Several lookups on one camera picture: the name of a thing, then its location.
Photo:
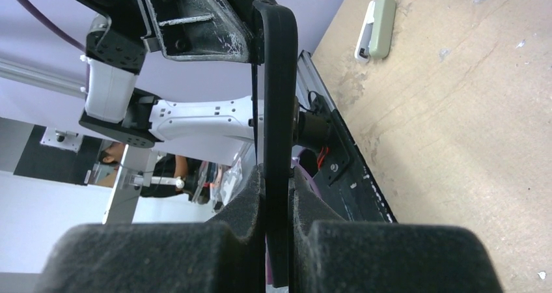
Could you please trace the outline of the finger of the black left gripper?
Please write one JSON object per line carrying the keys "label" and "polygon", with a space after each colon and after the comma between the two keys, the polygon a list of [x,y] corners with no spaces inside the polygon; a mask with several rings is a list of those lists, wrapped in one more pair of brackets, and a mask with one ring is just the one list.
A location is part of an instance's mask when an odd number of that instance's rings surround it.
{"label": "finger of the black left gripper", "polygon": [[262,24],[254,1],[135,0],[143,44],[168,60],[262,64]]}

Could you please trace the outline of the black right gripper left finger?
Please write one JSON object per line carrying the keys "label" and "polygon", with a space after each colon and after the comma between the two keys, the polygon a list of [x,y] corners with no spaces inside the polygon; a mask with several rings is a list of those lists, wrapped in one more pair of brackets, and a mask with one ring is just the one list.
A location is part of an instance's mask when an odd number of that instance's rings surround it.
{"label": "black right gripper left finger", "polygon": [[264,292],[264,180],[204,223],[87,224],[55,244],[36,292]]}

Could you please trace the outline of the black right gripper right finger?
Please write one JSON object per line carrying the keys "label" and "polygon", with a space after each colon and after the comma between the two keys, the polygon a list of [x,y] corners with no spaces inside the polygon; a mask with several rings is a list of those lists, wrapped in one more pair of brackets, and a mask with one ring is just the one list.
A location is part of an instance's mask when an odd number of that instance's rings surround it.
{"label": "black right gripper right finger", "polygon": [[290,201],[291,292],[501,292],[480,239],[441,225],[346,221],[302,167]]}

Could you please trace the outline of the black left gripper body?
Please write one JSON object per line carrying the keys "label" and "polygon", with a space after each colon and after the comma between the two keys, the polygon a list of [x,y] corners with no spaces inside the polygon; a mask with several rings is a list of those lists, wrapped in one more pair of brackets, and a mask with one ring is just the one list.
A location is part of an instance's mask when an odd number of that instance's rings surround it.
{"label": "black left gripper body", "polygon": [[76,0],[108,20],[109,28],[130,38],[139,39],[146,27],[137,0]]}

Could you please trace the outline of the black phone case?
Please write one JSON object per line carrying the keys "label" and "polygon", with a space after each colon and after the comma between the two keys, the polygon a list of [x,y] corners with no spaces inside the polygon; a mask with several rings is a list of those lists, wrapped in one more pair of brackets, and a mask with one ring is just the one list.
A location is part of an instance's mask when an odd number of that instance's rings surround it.
{"label": "black phone case", "polygon": [[273,285],[290,285],[288,182],[296,113],[297,22],[287,7],[256,0],[264,67],[264,226]]}

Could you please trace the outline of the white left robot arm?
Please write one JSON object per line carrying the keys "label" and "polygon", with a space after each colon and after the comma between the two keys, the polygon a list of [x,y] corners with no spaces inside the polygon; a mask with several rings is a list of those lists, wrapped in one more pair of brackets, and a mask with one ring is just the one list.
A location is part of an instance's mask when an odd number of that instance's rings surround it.
{"label": "white left robot arm", "polygon": [[[97,13],[87,35],[89,87],[80,124],[136,147],[187,135],[222,136],[288,150],[320,148],[331,133],[323,111],[294,95],[297,25],[275,0],[77,0]],[[148,53],[178,62],[251,66],[253,93],[184,103],[137,89]]]}

